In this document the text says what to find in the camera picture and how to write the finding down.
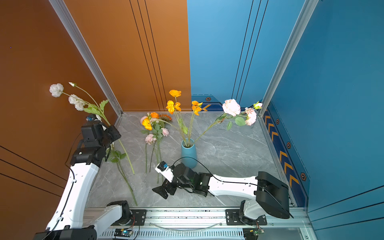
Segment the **teal cylindrical vase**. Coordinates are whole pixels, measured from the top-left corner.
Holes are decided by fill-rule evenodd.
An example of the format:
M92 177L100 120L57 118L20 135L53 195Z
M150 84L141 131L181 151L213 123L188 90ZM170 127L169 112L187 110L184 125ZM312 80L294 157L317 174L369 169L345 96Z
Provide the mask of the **teal cylindrical vase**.
M182 141L181 162L188 168L193 169L197 166L197 151L194 140Z

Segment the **white flower stem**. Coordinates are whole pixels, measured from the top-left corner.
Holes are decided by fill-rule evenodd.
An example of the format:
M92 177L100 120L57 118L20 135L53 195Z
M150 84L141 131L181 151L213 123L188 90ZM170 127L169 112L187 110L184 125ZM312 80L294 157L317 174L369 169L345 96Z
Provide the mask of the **white flower stem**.
M69 82L69 84L73 88L77 88L81 90L82 92L86 93L89 98L93 101L93 103L86 101L77 95L74 94L68 94L64 91L64 86L60 83L52 84L49 88L49 92L51 93L52 97L58 98L61 95L68 96L69 103L71 105L74 105L75 109L80 112L86 112L89 114L95 114L96 116L101 117L102 120L104 120L108 126L111 126L112 124L108 120L108 118L105 115L105 107L109 103L109 100L103 100L100 103L98 103L87 91L80 88L76 83Z

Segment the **orange poppy flower stem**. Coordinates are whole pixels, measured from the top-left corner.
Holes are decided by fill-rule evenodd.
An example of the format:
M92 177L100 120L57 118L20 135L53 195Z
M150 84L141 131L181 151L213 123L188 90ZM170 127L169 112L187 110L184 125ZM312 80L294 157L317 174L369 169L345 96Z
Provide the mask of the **orange poppy flower stem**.
M170 90L169 94L173 97L172 100L167 101L166 105L166 109L169 113L168 115L172 118L172 121L169 125L179 131L183 141L190 141L192 139L194 118L199 116L201 111L206 111L207 108L203 107L203 104L200 102L192 101L192 116L190 123L187 125L181 116L181 103L178 101L178 98L181 97L182 92L178 90Z

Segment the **pink rose flower stem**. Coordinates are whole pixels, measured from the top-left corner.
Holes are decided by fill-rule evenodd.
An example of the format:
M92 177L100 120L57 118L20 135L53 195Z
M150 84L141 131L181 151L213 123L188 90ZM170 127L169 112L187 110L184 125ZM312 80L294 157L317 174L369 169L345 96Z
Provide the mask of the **pink rose flower stem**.
M232 128L233 123L239 127L252 126L258 118L258 110L261 110L262 108L263 103L256 102L251 107L245 107L245 109L242 110L240 104L238 104L235 99L225 100L222 104L224 113L218 116L216 120L195 140L195 142L204 136L212 127L225 121L229 121L227 131Z

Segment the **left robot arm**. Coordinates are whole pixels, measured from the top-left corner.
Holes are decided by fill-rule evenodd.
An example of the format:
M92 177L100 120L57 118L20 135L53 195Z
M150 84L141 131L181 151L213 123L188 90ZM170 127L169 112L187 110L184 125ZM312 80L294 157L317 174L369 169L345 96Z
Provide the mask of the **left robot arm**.
M86 202L108 148L121 138L115 126L107 127L99 120L85 123L83 139L71 159L70 173L58 207L46 230L36 233L35 240L96 240L112 224L127 224L131 211L127 201L116 201L88 225L84 224Z

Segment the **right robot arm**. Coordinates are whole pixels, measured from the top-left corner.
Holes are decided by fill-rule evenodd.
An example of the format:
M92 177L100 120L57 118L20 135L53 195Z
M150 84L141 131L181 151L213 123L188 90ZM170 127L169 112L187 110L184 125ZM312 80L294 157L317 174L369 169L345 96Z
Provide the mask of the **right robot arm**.
M177 189L207 197L235 196L243 198L239 219L245 225L256 225L259 217L270 215L278 219L292 217L289 204L289 187L267 172L257 176L230 178L211 172L197 173L180 163L176 166L160 162L155 167L165 180L153 189L162 198L174 195Z

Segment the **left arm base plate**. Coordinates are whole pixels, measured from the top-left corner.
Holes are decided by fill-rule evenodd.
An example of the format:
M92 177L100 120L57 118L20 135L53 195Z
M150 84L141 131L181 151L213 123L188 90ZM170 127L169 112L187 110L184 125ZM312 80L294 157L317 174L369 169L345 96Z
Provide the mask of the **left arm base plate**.
M147 217L147 210L136 209L131 210L131 215L127 220L119 223L119 226L131 227L131 226L144 226Z

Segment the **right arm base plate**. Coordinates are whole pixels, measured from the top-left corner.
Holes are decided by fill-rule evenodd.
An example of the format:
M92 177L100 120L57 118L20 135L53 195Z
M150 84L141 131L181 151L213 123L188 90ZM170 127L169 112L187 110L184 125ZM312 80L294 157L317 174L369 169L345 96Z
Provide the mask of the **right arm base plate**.
M250 220L245 217L241 218L239 209L227 209L225 210L225 215L227 226L266 226L268 224L265 215L258 217L256 220Z

